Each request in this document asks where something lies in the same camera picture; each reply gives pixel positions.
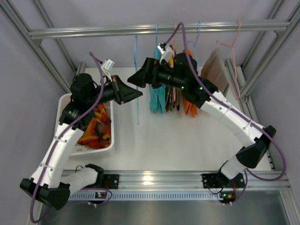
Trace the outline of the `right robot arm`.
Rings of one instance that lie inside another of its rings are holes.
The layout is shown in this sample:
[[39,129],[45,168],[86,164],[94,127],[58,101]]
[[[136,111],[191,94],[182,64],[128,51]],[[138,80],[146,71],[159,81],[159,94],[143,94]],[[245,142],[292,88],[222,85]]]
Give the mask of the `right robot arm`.
[[146,58],[127,81],[140,88],[150,84],[153,88],[167,85],[181,90],[188,102],[220,121],[238,138],[242,148],[221,166],[216,174],[219,181],[233,180],[244,170],[256,168],[276,134],[273,126],[264,127],[252,121],[212,82],[199,77],[197,63],[188,53],[176,54],[173,66],[165,60]]

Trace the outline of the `teal trousers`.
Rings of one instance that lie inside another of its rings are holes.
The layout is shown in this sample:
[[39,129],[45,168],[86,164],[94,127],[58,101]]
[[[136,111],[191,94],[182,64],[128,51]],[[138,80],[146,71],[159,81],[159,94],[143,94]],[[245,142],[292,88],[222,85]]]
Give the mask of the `teal trousers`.
[[165,112],[165,87],[154,89],[150,86],[150,111],[152,113]]

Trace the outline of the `orange camouflage trousers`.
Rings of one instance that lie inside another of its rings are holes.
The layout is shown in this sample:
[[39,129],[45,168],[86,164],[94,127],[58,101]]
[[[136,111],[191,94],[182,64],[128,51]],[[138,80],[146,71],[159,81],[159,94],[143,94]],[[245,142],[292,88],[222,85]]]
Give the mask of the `orange camouflage trousers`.
[[112,142],[112,120],[103,104],[95,107],[93,112],[93,119],[77,143],[95,150],[107,148]]

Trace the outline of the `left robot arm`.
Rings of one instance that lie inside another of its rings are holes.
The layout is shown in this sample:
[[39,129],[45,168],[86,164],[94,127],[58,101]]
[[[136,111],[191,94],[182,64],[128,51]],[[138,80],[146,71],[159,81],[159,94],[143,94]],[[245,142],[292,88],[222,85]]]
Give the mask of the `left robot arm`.
[[118,75],[100,86],[91,75],[81,73],[73,78],[70,90],[71,100],[62,111],[51,146],[37,170],[20,184],[33,201],[56,210],[63,208],[73,193],[83,188],[101,188],[104,184],[103,168],[93,164],[62,177],[71,152],[94,119],[94,108],[110,101],[121,105],[142,96],[142,92],[124,84]]

